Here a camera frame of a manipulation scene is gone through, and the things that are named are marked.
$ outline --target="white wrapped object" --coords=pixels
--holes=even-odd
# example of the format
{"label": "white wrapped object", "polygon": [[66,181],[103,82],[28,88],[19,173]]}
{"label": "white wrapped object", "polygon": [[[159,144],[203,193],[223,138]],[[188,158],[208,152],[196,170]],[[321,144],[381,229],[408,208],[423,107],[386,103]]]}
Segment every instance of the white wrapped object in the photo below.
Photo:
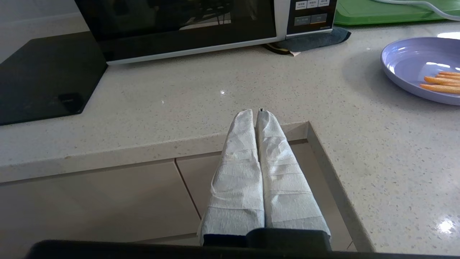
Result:
{"label": "white wrapped object", "polygon": [[230,126],[198,230],[200,243],[206,234],[246,235],[263,228],[264,219],[253,111],[248,109],[238,113]]}
{"label": "white wrapped object", "polygon": [[269,111],[257,115],[257,146],[267,228],[331,232],[281,126]]}

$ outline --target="carrot stick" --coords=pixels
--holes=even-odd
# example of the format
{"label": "carrot stick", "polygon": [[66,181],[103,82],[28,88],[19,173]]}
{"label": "carrot stick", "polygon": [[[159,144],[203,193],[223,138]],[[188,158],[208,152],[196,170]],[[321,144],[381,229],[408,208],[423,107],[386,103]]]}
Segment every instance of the carrot stick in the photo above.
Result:
{"label": "carrot stick", "polygon": [[460,80],[455,80],[455,79],[448,79],[448,78],[439,78],[439,77],[424,77],[425,81],[428,83],[437,83],[437,84],[443,84],[443,83],[460,83]]}
{"label": "carrot stick", "polygon": [[460,73],[455,72],[439,72],[440,75],[460,77]]}
{"label": "carrot stick", "polygon": [[447,85],[436,85],[436,84],[420,84],[420,87],[426,90],[449,93],[449,94],[460,94],[460,87],[447,86]]}
{"label": "carrot stick", "polygon": [[436,77],[439,77],[439,78],[447,78],[447,79],[454,79],[454,80],[460,80],[460,76],[455,77],[455,76],[446,76],[446,75],[436,75]]}

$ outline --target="black glass panel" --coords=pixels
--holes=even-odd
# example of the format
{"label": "black glass panel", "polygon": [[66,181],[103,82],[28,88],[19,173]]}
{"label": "black glass panel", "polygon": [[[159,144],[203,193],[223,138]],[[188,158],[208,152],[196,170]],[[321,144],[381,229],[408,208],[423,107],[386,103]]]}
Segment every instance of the black glass panel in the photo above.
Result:
{"label": "black glass panel", "polygon": [[76,0],[108,61],[276,36],[273,0]]}
{"label": "black glass panel", "polygon": [[30,40],[0,64],[0,125],[81,113],[106,67],[89,32]]}

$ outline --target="white quartz countertop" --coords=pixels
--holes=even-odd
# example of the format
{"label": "white quartz countertop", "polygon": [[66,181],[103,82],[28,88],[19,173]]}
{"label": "white quartz countertop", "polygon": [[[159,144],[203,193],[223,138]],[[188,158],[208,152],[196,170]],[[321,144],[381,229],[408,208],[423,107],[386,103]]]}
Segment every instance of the white quartz countertop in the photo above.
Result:
{"label": "white quartz countertop", "polygon": [[[459,25],[353,29],[296,58],[248,47],[111,66],[82,114],[0,127],[0,182],[218,151],[238,111],[264,107],[311,122],[375,251],[460,255],[460,107],[380,67],[390,42]],[[82,30],[81,18],[0,26],[1,57]]]}

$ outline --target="cabinet drawer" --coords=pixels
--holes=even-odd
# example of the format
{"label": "cabinet drawer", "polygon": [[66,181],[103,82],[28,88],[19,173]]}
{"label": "cabinet drawer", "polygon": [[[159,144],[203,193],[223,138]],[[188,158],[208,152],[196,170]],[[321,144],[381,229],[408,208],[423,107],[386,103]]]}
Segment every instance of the cabinet drawer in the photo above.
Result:
{"label": "cabinet drawer", "polygon": [[176,162],[196,208],[203,216],[211,198],[211,181],[219,166],[220,153],[178,158]]}
{"label": "cabinet drawer", "polygon": [[44,239],[130,242],[199,225],[172,160],[5,184],[0,207],[0,253],[8,257]]}

